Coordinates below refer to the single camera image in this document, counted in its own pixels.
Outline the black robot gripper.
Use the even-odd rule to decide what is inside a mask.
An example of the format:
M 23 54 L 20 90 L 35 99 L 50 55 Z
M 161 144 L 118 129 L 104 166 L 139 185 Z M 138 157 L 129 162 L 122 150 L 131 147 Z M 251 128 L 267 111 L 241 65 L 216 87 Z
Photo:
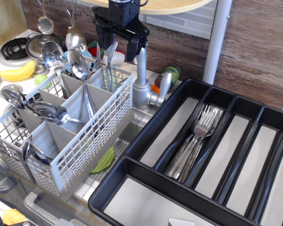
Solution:
M 95 26 L 100 47 L 107 50 L 114 43 L 112 30 L 127 30 L 138 35 L 134 35 L 127 44 L 127 62 L 133 62 L 139 55 L 142 48 L 148 46 L 147 37 L 149 30 L 139 20 L 140 8 L 148 4 L 140 0 L 110 0 L 108 7 L 93 7 L 95 14 Z

